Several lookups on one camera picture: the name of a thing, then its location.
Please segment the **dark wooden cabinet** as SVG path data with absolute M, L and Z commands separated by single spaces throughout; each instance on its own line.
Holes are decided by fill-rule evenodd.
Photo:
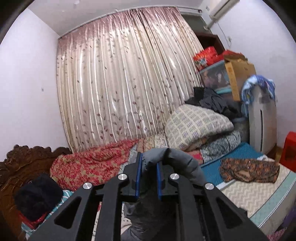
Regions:
M 214 47 L 218 55 L 225 51 L 225 48 L 217 35 L 202 32 L 195 32 L 195 35 L 197 36 L 203 49 Z

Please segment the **white wall air conditioner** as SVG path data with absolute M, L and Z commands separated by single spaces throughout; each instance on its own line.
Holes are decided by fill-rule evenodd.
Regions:
M 233 8 L 240 0 L 222 0 L 209 13 L 211 20 L 222 18 L 231 8 Z

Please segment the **black clothes pile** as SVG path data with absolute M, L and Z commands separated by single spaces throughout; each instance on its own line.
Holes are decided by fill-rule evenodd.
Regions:
M 224 98 L 208 87 L 194 87 L 194 96 L 185 101 L 185 104 L 200 106 L 222 114 L 230 120 L 241 118 L 241 103 Z

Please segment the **brown cardboard box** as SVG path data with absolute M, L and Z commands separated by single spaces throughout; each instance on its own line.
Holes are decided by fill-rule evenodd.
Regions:
M 232 98 L 241 101 L 241 90 L 244 82 L 256 74 L 255 66 L 241 59 L 225 59 L 225 68 L 229 77 Z

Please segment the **white purple-dashed folded duvet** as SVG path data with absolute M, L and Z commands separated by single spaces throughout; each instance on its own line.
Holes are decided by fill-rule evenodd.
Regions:
M 234 125 L 226 116 L 190 104 L 175 109 L 165 126 L 168 146 L 182 151 L 199 148 L 210 137 L 232 130 Z

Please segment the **clear plastic storage bin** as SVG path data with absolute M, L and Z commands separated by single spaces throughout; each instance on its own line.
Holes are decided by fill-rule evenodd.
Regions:
M 231 86 L 224 60 L 203 69 L 199 73 L 204 87 L 211 88 L 218 94 L 231 93 Z

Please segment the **black garment on headboard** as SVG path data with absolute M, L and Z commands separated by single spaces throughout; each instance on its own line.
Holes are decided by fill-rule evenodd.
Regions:
M 21 214 L 29 221 L 37 221 L 50 213 L 61 201 L 63 189 L 47 174 L 25 184 L 15 194 L 15 204 Z

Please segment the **blue white patterned quilt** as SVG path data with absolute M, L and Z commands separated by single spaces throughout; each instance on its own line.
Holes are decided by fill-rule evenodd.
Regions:
M 191 155 L 201 165 L 228 154 L 238 147 L 240 143 L 240 133 L 238 131 L 232 131 L 224 135 L 212 137 L 201 147 L 192 151 L 186 151 L 186 153 Z

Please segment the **pink leaf-pattern curtain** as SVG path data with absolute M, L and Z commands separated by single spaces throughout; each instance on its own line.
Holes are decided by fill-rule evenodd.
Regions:
M 176 7 L 128 9 L 58 40 L 57 88 L 73 152 L 159 133 L 201 84 L 202 46 Z

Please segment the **brown patterned garment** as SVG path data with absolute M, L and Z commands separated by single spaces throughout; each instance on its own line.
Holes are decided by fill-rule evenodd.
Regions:
M 221 160 L 219 172 L 224 182 L 237 180 L 245 183 L 275 183 L 280 173 L 280 165 L 256 159 L 227 158 Z

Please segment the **grey puffer down jacket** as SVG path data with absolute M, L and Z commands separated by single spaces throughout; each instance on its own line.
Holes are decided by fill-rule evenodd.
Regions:
M 158 162 L 173 168 L 192 184 L 204 185 L 206 178 L 197 160 L 177 149 L 154 148 L 142 154 L 142 175 L 139 199 L 126 202 L 125 217 L 131 226 L 121 234 L 121 240 L 175 240 L 176 207 L 169 201 L 161 202 L 157 195 L 157 178 L 154 169 Z

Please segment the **carved dark wooden headboard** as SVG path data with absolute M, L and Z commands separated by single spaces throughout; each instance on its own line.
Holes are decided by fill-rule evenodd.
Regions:
M 1 240 L 26 240 L 16 209 L 14 195 L 41 173 L 49 174 L 53 161 L 71 154 L 69 148 L 15 145 L 1 162 Z

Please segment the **red floral quilt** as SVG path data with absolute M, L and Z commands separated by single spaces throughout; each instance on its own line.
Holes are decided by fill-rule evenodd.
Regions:
M 50 168 L 50 177 L 62 188 L 76 191 L 84 183 L 100 185 L 116 176 L 128 162 L 130 149 L 138 140 L 93 147 L 86 151 L 59 156 Z

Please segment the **red plastic box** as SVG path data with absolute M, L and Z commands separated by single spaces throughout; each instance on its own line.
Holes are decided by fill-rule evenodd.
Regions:
M 296 153 L 296 132 L 289 132 L 285 139 L 285 144 L 282 150 L 280 163 L 293 172 L 296 172 L 295 153 Z

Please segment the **red snack package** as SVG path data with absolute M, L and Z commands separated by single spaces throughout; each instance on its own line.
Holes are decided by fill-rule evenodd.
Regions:
M 208 47 L 199 53 L 196 53 L 193 56 L 193 60 L 195 62 L 197 70 L 201 71 L 204 68 L 207 68 L 208 66 L 214 64 L 214 60 L 217 56 L 218 53 L 213 46 Z

